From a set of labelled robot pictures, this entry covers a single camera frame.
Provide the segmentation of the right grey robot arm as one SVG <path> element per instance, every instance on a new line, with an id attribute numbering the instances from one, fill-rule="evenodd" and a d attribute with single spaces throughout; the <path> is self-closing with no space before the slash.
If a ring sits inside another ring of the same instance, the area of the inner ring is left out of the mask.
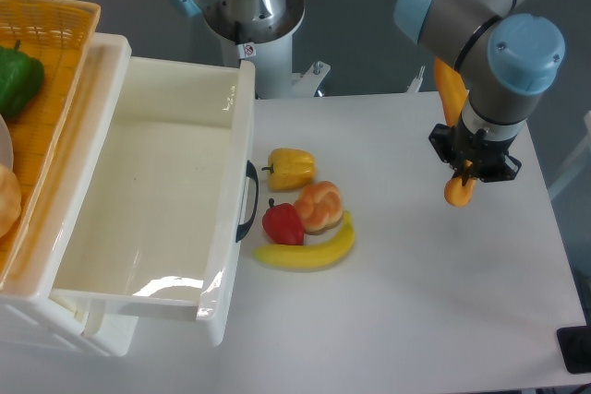
<path id="1" fill-rule="evenodd" d="M 509 181 L 521 163 L 509 148 L 565 54 L 565 40 L 546 18 L 517 14 L 524 0 L 397 0 L 393 20 L 470 88 L 452 124 L 429 140 L 463 183 Z"/>

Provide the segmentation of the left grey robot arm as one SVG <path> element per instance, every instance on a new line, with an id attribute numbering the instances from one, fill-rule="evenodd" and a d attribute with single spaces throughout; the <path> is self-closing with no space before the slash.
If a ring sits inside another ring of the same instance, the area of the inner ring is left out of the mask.
<path id="1" fill-rule="evenodd" d="M 201 15 L 227 67 L 249 61 L 261 99 L 288 98 L 294 86 L 293 37 L 304 0 L 169 0 L 186 17 Z"/>

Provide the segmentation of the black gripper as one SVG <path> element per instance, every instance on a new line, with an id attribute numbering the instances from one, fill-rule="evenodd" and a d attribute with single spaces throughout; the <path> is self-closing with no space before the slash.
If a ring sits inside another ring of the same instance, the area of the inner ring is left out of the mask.
<path id="1" fill-rule="evenodd" d="M 483 128 L 473 132 L 458 122 L 455 127 L 435 125 L 428 139 L 440 160 L 453 169 L 453 175 L 460 168 L 461 186 L 472 186 L 475 179 L 484 183 L 511 181 L 522 167 L 509 153 L 514 137 L 493 141 Z"/>

